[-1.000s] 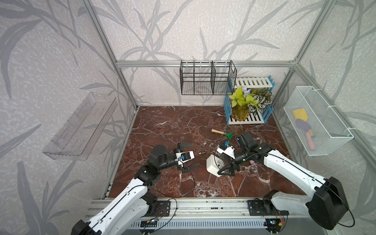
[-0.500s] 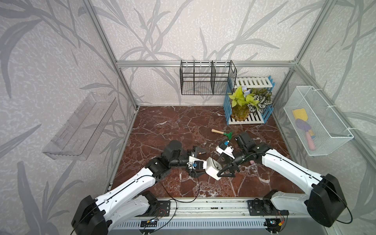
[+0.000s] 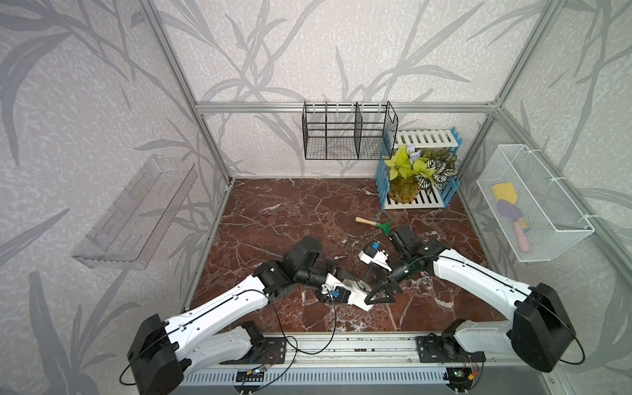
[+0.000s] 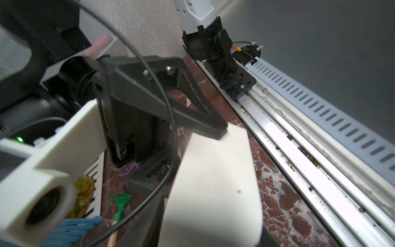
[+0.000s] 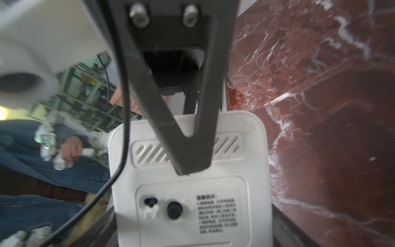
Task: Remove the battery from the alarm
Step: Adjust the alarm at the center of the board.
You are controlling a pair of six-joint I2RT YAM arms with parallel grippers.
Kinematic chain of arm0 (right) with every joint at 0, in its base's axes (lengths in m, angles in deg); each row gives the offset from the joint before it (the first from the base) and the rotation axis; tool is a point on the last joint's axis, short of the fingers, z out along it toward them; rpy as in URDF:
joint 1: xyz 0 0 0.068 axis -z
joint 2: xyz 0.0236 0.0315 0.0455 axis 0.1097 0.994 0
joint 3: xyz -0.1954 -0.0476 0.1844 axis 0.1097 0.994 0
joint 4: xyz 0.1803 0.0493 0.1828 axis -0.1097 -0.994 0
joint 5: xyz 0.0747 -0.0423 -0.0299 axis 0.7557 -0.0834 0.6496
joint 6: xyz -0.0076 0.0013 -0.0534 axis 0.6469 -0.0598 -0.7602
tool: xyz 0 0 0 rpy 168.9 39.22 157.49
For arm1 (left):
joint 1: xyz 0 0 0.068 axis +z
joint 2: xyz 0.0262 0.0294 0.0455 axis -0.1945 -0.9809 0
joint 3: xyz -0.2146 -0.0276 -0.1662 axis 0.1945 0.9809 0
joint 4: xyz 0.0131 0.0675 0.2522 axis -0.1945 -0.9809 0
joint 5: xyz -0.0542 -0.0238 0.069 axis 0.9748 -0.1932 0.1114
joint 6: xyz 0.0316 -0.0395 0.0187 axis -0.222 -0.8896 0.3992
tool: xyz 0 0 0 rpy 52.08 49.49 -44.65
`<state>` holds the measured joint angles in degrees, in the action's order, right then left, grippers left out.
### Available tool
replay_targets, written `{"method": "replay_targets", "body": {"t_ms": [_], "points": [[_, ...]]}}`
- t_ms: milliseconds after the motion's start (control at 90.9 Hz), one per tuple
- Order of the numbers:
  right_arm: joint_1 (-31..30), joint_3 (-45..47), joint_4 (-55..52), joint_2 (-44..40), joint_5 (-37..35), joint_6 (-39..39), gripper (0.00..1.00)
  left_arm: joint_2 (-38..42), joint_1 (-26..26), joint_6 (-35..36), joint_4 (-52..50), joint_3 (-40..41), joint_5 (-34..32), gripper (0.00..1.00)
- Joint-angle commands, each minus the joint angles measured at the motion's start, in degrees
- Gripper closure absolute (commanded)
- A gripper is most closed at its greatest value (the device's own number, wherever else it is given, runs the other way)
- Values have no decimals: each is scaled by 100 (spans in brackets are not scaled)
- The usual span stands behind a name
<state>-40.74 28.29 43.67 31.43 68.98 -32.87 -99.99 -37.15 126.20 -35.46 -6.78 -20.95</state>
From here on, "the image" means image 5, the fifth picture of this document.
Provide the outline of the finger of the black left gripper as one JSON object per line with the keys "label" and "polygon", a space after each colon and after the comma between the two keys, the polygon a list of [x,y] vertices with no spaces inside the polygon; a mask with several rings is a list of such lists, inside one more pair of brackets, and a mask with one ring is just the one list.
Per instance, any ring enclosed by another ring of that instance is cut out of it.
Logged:
{"label": "finger of the black left gripper", "polygon": [[[228,55],[238,6],[238,1],[228,1]],[[185,94],[181,92],[162,97],[161,103],[166,109],[162,114],[144,113],[141,110],[178,175],[200,172],[211,165],[219,115],[219,112],[184,114],[184,102]]]}

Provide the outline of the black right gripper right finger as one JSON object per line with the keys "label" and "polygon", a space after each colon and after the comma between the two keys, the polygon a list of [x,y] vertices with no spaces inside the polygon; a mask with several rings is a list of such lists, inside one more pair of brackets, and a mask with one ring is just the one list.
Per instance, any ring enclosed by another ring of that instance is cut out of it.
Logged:
{"label": "black right gripper right finger", "polygon": [[320,247],[274,204],[272,215],[274,247]]}

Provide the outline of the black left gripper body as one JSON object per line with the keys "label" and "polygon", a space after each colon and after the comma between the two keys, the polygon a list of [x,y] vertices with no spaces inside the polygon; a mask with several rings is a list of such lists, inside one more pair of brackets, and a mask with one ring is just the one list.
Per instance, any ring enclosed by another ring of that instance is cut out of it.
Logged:
{"label": "black left gripper body", "polygon": [[185,94],[184,114],[217,114],[228,58],[228,1],[83,1],[144,113]]}

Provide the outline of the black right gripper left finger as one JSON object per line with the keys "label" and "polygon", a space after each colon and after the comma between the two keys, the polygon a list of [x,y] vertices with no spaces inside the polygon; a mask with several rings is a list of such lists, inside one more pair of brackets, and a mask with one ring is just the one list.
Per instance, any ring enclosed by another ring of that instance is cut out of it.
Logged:
{"label": "black right gripper left finger", "polygon": [[91,226],[81,237],[69,247],[117,247],[117,223],[114,207]]}

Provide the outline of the person's hand on controller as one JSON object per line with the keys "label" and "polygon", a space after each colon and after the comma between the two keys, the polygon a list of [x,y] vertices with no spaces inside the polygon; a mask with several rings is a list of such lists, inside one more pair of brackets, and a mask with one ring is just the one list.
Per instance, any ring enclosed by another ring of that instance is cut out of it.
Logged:
{"label": "person's hand on controller", "polygon": [[60,146],[62,158],[67,163],[77,161],[83,150],[83,142],[78,136],[71,136],[64,140]]}

